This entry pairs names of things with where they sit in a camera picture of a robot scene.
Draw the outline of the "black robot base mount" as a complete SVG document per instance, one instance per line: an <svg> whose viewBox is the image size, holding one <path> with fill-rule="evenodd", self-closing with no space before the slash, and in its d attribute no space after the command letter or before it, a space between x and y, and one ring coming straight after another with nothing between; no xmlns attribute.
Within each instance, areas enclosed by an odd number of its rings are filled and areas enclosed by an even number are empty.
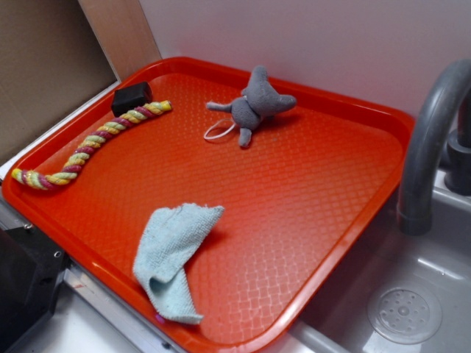
<svg viewBox="0 0 471 353"><path fill-rule="evenodd" d="M1 351L11 352L55 312L68 255L38 228L1 231Z"/></svg>

